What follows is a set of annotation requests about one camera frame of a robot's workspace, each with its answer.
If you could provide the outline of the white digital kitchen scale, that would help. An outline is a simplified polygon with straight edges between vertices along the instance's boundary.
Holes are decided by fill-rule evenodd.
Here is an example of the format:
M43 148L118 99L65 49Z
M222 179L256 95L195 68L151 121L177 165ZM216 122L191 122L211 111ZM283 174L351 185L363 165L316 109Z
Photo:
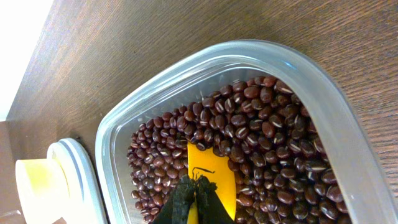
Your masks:
M49 146L47 158L60 164L68 184L69 199L62 218L67 223L107 223L95 170L85 148L75 139L63 138Z

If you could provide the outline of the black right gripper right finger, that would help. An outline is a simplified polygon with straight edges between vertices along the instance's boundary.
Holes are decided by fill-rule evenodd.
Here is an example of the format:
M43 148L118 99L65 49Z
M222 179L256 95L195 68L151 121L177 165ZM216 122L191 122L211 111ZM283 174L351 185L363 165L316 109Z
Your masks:
M199 224L234 224L217 196L216 189L216 184L205 176L200 176L195 182Z

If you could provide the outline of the red adzuki beans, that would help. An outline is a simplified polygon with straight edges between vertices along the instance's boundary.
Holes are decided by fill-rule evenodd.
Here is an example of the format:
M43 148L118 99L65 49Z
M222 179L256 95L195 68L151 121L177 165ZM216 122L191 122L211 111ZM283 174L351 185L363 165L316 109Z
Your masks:
M131 195L146 223L189 176L189 143L228 159L236 187L234 223L351 222L306 107L272 76L222 86L149 118L132 133Z

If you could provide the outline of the yellow plastic bowl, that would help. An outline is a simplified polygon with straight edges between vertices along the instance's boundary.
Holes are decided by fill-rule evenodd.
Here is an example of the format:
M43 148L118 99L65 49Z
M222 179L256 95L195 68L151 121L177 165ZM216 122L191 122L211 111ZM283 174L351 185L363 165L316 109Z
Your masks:
M27 223L54 223L63 216L69 189L56 160L16 161L16 184Z

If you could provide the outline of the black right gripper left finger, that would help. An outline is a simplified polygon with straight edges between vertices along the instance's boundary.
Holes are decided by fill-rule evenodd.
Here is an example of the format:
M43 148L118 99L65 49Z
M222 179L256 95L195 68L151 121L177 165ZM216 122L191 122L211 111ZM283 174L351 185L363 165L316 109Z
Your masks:
M194 201L194 181L188 175L184 175L152 224L186 224L190 207Z

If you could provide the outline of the yellow plastic measuring scoop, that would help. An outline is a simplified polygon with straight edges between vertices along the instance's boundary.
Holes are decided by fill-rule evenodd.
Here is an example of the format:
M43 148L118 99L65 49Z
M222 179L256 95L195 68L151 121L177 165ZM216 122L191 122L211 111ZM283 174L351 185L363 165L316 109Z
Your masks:
M201 151L194 144L188 144L188 174L195 182L205 176L217 186L216 194L229 216L236 216L236 187L234 173L228 168L228 159L219 157L212 149ZM198 222L197 202L191 206L188 223Z

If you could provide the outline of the clear plastic container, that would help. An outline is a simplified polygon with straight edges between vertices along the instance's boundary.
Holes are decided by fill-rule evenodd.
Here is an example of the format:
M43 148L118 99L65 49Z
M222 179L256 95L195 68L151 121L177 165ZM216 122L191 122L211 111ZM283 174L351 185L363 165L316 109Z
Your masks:
M235 40L203 49L151 78L103 118L95 158L110 222L142 222L133 209L127 164L131 134L141 123L261 72L281 79L308 109L352 222L396 223L397 205L385 173L343 92L306 55L263 40Z

